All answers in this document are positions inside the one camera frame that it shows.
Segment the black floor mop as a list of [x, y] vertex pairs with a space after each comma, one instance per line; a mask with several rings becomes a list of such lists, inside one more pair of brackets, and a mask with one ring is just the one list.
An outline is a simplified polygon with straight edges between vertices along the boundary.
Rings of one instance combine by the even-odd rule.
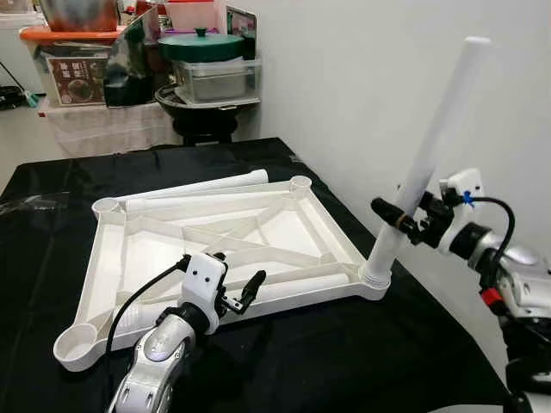
[[0, 86], [0, 110], [8, 110], [28, 105], [28, 98], [25, 95], [25, 89], [22, 83], [17, 80], [15, 75], [0, 60], [0, 68], [3, 68], [8, 78], [15, 83], [15, 86]]

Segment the white box with pink lid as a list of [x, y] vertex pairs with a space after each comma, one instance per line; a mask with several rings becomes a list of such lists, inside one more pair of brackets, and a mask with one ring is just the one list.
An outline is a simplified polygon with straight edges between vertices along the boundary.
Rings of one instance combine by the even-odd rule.
[[193, 31], [194, 28], [217, 28], [215, 0], [168, 0], [165, 4], [170, 26], [174, 30]]

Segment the steel pot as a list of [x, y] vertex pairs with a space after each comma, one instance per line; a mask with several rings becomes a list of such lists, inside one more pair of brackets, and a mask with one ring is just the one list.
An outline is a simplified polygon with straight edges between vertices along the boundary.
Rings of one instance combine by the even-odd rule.
[[39, 0], [54, 32], [114, 32], [121, 18], [115, 0]]

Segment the dark framed picture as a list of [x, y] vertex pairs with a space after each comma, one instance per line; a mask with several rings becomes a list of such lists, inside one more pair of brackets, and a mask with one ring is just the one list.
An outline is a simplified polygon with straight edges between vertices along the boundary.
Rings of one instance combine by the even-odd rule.
[[226, 23], [228, 34], [243, 38], [243, 58], [253, 60], [257, 52], [257, 23], [255, 13], [227, 5]]

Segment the white plastic table top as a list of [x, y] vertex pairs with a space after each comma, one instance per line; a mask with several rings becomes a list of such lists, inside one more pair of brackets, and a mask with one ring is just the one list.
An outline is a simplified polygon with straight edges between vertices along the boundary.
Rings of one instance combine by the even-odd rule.
[[[96, 200], [91, 209], [97, 225], [83, 290], [74, 322], [53, 343], [56, 361], [72, 373], [94, 366], [107, 351], [108, 330], [119, 307], [154, 276], [193, 253], [225, 253], [225, 286], [233, 298], [259, 270], [268, 275], [342, 263], [358, 267], [358, 282], [348, 287], [354, 294], [347, 298], [367, 299], [362, 282], [366, 259], [320, 203], [319, 186], [311, 178], [293, 176], [163, 198], [264, 190], [286, 190], [288, 195], [137, 213], [128, 213], [115, 198]], [[118, 326], [113, 350], [130, 348], [146, 332], [122, 336]]]

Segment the clear plastic container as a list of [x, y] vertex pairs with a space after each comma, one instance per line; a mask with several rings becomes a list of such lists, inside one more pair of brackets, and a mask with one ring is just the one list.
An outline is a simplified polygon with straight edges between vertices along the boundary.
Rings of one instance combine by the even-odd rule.
[[257, 97], [263, 62], [242, 58], [209, 63], [173, 60], [172, 68], [176, 75], [176, 94], [183, 102], [213, 105]]

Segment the black plastic bag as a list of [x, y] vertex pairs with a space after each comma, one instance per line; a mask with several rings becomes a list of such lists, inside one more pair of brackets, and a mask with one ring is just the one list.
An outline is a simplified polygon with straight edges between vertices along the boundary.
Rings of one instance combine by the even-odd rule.
[[127, 24], [108, 54], [103, 80], [105, 105], [122, 108], [145, 105], [153, 99], [155, 71], [149, 66], [149, 45], [160, 35], [158, 12], [148, 10]]

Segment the black round wok stand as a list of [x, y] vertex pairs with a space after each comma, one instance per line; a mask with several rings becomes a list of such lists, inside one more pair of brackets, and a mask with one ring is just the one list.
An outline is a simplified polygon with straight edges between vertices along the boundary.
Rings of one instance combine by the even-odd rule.
[[238, 127], [239, 113], [258, 106], [258, 99], [229, 100], [229, 102], [189, 105], [176, 94], [176, 84], [158, 88], [155, 102], [170, 116], [174, 133], [185, 146], [200, 143], [231, 143]]

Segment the bench with white lace cloth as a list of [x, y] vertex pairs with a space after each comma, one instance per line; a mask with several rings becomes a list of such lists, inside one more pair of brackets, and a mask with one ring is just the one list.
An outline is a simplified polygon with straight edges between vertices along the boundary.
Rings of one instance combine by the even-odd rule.
[[90, 157], [180, 145], [172, 118], [156, 103], [124, 108], [103, 105], [40, 106], [38, 115], [68, 157]]

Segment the green pot with lid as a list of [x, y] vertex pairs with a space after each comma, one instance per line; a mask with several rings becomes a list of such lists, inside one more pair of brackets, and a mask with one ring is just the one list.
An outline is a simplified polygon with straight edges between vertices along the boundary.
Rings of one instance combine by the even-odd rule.
[[243, 55], [245, 38], [225, 33], [209, 33], [201, 28], [193, 33], [165, 36], [158, 40], [163, 58], [186, 63], [212, 63]]

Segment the black table cloth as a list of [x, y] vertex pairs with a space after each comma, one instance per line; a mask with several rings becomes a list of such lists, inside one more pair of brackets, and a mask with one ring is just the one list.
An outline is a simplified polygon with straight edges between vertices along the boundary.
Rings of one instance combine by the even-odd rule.
[[[105, 413], [131, 351], [72, 373], [71, 325], [95, 200], [267, 170], [313, 177], [280, 140], [0, 166], [0, 413]], [[349, 298], [221, 327], [190, 354], [174, 413], [499, 413], [503, 381], [476, 341], [404, 268], [381, 300]]]

